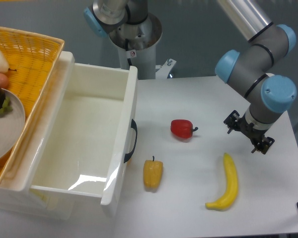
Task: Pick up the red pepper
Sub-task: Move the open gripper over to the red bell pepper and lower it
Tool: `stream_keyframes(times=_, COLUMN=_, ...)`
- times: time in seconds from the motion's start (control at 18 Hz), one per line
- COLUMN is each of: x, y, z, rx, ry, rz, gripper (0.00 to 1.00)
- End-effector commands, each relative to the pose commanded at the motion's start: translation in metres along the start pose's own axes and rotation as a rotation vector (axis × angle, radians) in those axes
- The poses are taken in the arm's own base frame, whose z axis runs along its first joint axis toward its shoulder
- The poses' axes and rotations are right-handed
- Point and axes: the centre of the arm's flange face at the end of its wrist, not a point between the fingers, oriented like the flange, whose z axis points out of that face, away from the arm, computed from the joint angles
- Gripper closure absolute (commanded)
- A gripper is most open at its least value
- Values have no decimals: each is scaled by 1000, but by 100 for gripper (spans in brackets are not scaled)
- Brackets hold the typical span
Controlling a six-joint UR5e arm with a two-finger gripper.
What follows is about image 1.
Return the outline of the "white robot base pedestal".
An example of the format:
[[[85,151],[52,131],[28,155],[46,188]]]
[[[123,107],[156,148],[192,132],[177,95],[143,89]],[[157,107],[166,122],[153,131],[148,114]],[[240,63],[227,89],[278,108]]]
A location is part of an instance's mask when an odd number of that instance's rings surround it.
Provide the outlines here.
[[[176,60],[168,58],[164,64],[156,63],[156,47],[162,37],[159,19],[149,13],[144,22],[133,25],[123,24],[109,34],[110,41],[118,51],[120,67],[138,69],[138,79],[167,79]]]

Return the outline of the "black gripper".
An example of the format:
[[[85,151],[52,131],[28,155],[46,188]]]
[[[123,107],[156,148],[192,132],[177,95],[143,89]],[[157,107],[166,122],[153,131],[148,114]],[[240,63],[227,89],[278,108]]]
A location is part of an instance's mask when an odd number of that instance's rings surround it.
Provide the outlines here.
[[[223,122],[228,128],[227,134],[233,130],[240,131],[250,139],[254,146],[251,153],[257,151],[265,155],[275,142],[273,138],[264,136],[266,130],[255,129],[252,122],[247,123],[245,117],[240,118],[236,110],[232,111]]]

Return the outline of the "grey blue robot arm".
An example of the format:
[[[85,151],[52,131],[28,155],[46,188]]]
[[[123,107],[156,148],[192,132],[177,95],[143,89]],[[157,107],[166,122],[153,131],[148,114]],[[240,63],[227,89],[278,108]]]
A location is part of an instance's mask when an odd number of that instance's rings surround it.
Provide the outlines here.
[[[243,53],[228,51],[215,67],[216,75],[250,103],[244,115],[233,111],[224,123],[265,154],[274,143],[266,131],[297,96],[289,78],[269,76],[267,71],[294,48],[297,38],[292,28],[274,24],[254,0],[221,0],[219,5],[250,44]],[[134,66],[139,79],[156,78],[155,48],[162,26],[149,13],[147,1],[96,0],[84,10],[84,17],[97,36],[110,38],[122,69]]]

